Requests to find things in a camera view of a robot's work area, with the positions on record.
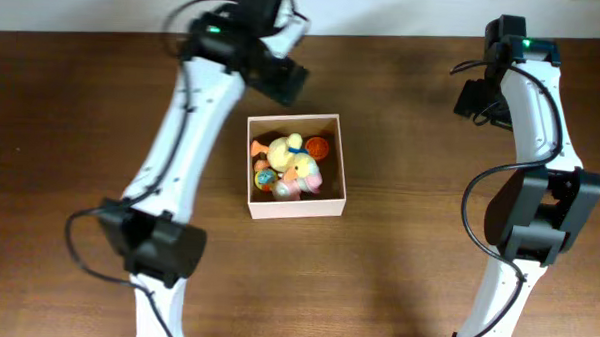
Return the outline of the yellow plush duck toy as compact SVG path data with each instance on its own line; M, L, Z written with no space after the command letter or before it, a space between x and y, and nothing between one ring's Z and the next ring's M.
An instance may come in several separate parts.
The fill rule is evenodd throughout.
M303 148L303 138L299 133L291 133L264 145L254 140L250 145L251 157L264 154L254 164L254 171L260 172L271 168L282 174L284 181L305 179L319 174L317 162Z

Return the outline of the orange round spinner toy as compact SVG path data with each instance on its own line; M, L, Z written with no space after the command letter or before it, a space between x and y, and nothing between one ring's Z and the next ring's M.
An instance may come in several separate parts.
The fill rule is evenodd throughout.
M330 153L330 145L325 138L315 136L306 141L305 150L318 162L327 158Z

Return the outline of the yellow pellet drum toy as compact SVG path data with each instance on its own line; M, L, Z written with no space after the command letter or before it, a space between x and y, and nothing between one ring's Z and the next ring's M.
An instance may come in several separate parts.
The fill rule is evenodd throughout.
M254 185L261 191L271 192L277 180L278 173L271 168L265 168L255 174Z

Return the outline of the white pink duck figure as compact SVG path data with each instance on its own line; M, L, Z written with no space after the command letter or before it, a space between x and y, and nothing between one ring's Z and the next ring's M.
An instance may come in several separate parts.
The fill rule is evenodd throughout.
M302 193L317 194L322 184L322 175L312 174L290 181L278 180L271 191L277 201L297 201Z

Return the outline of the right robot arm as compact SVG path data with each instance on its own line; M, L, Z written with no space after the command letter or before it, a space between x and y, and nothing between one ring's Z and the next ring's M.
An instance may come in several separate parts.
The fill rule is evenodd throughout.
M561 58L552 40L532 39L522 16L501 15L485 28L483 57L453 67L484 68L469 80L454 106L475 125L510 130L516 160L474 177L461 201L471 240L468 199L497 172L510 179L484 214L486 239L476 245L489 258L471 314L451 337L511 337L540 277L567 252L600 198L600 175L584 169L561 106Z

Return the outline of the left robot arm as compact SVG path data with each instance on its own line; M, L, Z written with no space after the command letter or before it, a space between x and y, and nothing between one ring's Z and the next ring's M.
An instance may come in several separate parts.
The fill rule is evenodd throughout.
M216 0L172 44L177 80L166 116L137 176L118 200L93 211L134 290L135 337L185 337L183 303L208 236L193 227L207 158L247 88L281 105L307 70L289 56L309 29L295 0Z

